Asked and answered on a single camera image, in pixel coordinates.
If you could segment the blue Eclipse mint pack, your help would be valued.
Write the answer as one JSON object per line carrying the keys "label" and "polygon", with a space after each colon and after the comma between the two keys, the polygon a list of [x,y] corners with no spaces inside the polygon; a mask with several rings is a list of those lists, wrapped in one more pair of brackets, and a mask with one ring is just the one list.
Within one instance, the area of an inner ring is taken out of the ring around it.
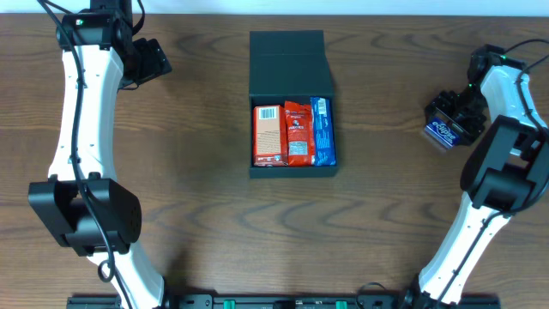
{"label": "blue Eclipse mint pack", "polygon": [[427,121],[425,133],[446,149],[457,146],[460,141],[459,135],[438,117]]}

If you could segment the blue Oreo cookie pack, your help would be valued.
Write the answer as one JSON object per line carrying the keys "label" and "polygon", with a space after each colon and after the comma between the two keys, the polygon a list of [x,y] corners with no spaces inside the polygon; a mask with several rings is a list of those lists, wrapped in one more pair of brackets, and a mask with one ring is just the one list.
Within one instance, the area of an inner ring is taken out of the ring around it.
{"label": "blue Oreo cookie pack", "polygon": [[316,167],[334,166],[336,155],[330,101],[322,97],[311,97],[311,114],[315,142],[314,165]]}

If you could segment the black box with lid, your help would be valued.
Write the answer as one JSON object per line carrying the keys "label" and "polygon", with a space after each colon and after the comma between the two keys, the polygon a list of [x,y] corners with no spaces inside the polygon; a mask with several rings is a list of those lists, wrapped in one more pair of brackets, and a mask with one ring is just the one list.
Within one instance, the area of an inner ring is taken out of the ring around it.
{"label": "black box with lid", "polygon": [[335,87],[325,54],[322,30],[250,32],[250,127],[256,126],[258,107],[284,106],[287,101],[308,105],[313,98],[325,103],[330,147],[335,163],[311,167],[259,167],[250,159],[252,179],[327,178],[338,172],[335,135]]}

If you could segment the orange-red snack box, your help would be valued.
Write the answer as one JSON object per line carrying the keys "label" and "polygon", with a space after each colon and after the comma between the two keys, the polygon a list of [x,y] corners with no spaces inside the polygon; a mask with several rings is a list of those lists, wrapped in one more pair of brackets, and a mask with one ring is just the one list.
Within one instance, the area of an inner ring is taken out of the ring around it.
{"label": "orange-red snack box", "polygon": [[256,167],[286,166],[287,127],[283,107],[257,106],[253,119],[253,164]]}

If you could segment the red Hacks candy bag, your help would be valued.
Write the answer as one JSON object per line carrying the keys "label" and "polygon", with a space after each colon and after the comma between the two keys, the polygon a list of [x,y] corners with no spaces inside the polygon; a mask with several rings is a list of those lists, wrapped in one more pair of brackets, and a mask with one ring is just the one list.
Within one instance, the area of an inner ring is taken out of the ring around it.
{"label": "red Hacks candy bag", "polygon": [[313,166],[315,144],[311,107],[286,101],[285,116],[288,165],[290,167]]}

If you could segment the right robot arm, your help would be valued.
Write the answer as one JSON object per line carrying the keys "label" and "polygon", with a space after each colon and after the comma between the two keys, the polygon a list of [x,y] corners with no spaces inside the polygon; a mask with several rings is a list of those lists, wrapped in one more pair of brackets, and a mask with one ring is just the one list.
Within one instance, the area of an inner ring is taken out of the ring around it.
{"label": "right robot arm", "polygon": [[460,179],[460,207],[401,308],[496,308],[464,285],[498,231],[548,188],[548,127],[529,91],[531,65],[483,45],[470,56],[468,85],[443,91],[424,110],[425,133],[446,149],[474,145]]}

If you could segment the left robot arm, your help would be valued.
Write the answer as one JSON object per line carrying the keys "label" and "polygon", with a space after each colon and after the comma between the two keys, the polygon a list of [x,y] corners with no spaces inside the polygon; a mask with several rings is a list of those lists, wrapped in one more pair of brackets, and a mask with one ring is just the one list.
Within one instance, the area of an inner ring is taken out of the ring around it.
{"label": "left robot arm", "polygon": [[172,67],[155,39],[141,39],[141,24],[118,1],[58,21],[64,69],[63,113],[53,161],[44,182],[30,184],[28,201],[54,240],[98,268],[117,290],[113,308],[164,308],[163,276],[139,237],[138,198],[118,183],[113,130],[118,92],[138,88]]}

